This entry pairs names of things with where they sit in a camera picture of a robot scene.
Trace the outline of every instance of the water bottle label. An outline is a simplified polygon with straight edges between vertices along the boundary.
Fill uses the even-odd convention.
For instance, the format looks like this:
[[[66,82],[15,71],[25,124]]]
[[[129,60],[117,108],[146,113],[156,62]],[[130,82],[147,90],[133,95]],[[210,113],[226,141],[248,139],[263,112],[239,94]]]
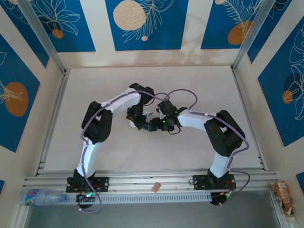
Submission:
[[[40,189],[30,189],[24,198],[24,204],[26,206],[35,206],[35,196],[40,191]]]

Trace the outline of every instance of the white cable tray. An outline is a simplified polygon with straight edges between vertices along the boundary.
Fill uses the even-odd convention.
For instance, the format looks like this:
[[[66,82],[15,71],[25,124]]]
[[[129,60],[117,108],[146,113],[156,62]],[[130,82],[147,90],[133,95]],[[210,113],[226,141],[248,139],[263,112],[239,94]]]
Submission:
[[[198,193],[151,193],[151,194],[115,194],[100,195],[102,204],[131,204],[131,203],[179,203],[179,202],[211,202],[210,192]],[[81,204],[98,204],[96,197]],[[76,195],[68,194],[65,202],[59,205],[71,205],[76,203]]]

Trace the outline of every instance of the gray floor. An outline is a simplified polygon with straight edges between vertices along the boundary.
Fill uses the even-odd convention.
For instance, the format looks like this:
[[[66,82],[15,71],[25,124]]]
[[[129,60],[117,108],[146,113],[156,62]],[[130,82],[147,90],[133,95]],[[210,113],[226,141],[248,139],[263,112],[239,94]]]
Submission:
[[[278,228],[268,192],[243,192],[222,208],[210,203],[103,205],[96,214],[76,206],[32,208],[27,228]]]

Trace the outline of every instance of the plastic water bottle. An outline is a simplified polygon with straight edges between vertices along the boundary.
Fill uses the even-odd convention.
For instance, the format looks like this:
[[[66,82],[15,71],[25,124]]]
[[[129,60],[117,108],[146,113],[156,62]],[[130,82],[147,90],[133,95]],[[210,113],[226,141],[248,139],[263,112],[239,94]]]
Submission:
[[[23,190],[19,196],[19,204],[25,206],[50,206],[67,199],[66,194],[50,189]]]

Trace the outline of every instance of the water bottle cap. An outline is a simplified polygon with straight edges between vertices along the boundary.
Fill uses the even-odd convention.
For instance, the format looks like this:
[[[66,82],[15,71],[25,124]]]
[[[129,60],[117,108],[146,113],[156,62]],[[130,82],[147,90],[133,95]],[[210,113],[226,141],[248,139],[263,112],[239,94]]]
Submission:
[[[67,199],[67,195],[66,194],[62,194],[61,198],[60,198],[60,202],[64,202]]]

